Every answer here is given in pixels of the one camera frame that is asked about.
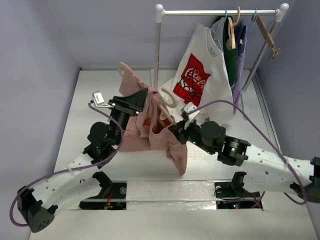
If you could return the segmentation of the pink t shirt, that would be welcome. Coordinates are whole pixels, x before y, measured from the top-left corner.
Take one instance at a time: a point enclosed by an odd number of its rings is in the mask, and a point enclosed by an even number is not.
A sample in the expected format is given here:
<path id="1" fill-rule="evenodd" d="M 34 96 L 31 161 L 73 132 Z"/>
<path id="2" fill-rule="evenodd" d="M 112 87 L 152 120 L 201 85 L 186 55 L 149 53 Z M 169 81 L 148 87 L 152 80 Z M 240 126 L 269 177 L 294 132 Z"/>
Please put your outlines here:
<path id="1" fill-rule="evenodd" d="M 169 116 L 168 108 L 162 103 L 162 96 L 157 88 L 148 86 L 127 64 L 123 64 L 122 82 L 119 92 L 127 97 L 144 88 L 148 89 L 143 111 L 129 118 L 124 132 L 121 152 L 166 151 L 179 175 L 183 176 L 187 169 L 188 151 L 181 144 L 169 127 L 175 120 Z"/>

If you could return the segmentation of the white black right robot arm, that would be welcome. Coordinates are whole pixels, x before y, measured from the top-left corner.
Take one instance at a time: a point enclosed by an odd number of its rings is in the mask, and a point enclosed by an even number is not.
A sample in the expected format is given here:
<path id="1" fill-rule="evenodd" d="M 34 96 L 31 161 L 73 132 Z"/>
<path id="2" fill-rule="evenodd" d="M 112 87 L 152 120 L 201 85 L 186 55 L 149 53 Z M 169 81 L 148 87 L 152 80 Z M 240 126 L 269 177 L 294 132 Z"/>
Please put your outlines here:
<path id="1" fill-rule="evenodd" d="M 320 202 L 320 159 L 281 158 L 248 141 L 226 135 L 226 129 L 214 121 L 185 125 L 180 121 L 169 130 L 181 144 L 191 142 L 228 166 L 242 170 L 234 173 L 230 190 L 235 196 L 248 192 L 280 192 L 302 200 Z"/>

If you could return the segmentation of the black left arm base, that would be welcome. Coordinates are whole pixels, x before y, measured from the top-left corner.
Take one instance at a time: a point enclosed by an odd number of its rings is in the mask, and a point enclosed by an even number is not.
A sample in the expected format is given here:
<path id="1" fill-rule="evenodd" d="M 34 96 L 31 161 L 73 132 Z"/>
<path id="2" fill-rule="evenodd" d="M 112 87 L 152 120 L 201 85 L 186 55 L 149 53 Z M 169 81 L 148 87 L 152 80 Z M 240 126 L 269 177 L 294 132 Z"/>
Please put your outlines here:
<path id="1" fill-rule="evenodd" d="M 82 210 L 126 210 L 127 182 L 112 180 L 102 171 L 93 174 L 99 182 L 98 195 L 86 198 L 79 203 Z"/>

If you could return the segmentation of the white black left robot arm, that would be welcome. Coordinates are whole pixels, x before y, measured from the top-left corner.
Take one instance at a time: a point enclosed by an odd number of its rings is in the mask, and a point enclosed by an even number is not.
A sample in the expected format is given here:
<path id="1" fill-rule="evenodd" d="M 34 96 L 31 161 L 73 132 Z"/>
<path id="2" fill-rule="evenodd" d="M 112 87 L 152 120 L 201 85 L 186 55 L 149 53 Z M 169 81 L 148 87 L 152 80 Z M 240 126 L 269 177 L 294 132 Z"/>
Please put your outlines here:
<path id="1" fill-rule="evenodd" d="M 111 192 L 112 181 L 101 170 L 120 150 L 130 117 L 144 109 L 148 89 L 104 101 L 101 92 L 92 94 L 88 106 L 100 113 L 110 109 L 109 123 L 94 123 L 87 136 L 89 145 L 64 169 L 22 187 L 17 193 L 17 209 L 32 233 L 48 227 L 64 209 L 95 194 L 104 198 Z"/>

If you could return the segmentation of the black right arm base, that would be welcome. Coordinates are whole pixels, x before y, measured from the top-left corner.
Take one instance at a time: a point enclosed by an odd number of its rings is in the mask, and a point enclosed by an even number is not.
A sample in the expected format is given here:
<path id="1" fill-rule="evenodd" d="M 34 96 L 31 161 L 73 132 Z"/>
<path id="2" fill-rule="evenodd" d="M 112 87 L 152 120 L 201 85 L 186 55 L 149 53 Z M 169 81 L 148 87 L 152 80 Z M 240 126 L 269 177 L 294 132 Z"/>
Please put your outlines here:
<path id="1" fill-rule="evenodd" d="M 249 192 L 244 188 L 244 171 L 236 172 L 230 181 L 214 183 L 214 196 L 218 210 L 263 209 L 259 192 Z"/>

